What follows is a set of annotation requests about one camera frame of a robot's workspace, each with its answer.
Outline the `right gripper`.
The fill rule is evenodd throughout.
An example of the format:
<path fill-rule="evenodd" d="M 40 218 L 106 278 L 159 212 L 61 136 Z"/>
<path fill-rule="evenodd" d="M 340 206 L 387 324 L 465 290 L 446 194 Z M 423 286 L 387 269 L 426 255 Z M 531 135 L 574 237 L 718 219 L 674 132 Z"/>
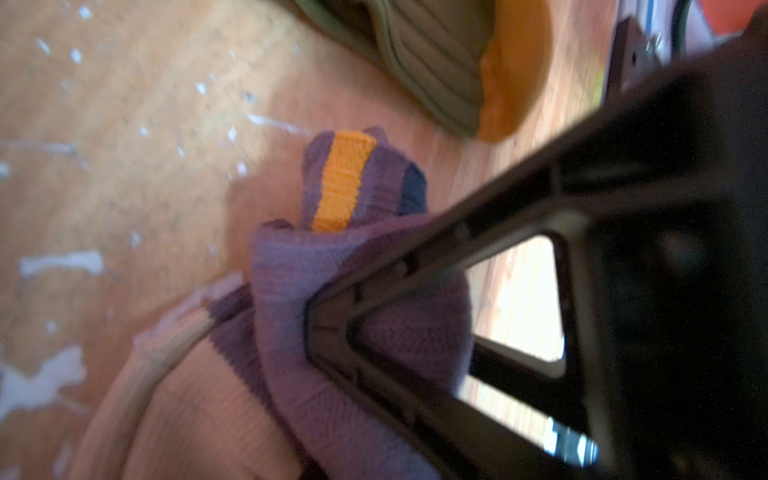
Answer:
<path fill-rule="evenodd" d="M 588 433 L 613 478 L 767 475 L 767 15 L 560 157 Z"/>

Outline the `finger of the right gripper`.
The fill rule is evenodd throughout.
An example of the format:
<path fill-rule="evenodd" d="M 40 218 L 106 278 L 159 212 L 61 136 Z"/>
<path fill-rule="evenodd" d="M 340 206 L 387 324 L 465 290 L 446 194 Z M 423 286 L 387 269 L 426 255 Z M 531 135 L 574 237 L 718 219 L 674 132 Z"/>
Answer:
<path fill-rule="evenodd" d="M 528 238 L 554 244 L 565 355 L 547 364 L 477 339 L 477 379 L 593 438 L 600 435 L 600 339 L 588 218 L 568 206 L 560 154 L 548 145 L 360 270 L 326 284 L 308 303 L 308 358 L 393 429 L 445 479 L 593 479 L 474 407 L 438 390 L 360 338 L 364 323 L 392 302 L 454 276 Z"/>

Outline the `purple striped sock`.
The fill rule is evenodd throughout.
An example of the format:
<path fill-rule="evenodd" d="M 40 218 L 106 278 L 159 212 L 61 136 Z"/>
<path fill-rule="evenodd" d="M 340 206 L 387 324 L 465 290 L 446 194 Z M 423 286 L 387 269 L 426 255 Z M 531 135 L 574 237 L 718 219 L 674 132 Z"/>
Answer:
<path fill-rule="evenodd" d="M 297 225 L 251 244 L 248 282 L 150 334 L 90 422 L 73 479 L 434 479 L 437 471 L 310 360 L 327 284 L 427 223 L 427 182 L 378 127 L 318 134 Z"/>

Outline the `green striped sock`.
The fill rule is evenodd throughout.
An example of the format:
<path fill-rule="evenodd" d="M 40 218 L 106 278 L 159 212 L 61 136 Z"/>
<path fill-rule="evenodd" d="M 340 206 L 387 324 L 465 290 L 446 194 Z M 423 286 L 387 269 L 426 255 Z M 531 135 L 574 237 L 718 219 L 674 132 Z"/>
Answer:
<path fill-rule="evenodd" d="M 299 1 L 320 30 L 386 70 L 445 128 L 488 143 L 517 132 L 551 66 L 550 5 Z"/>

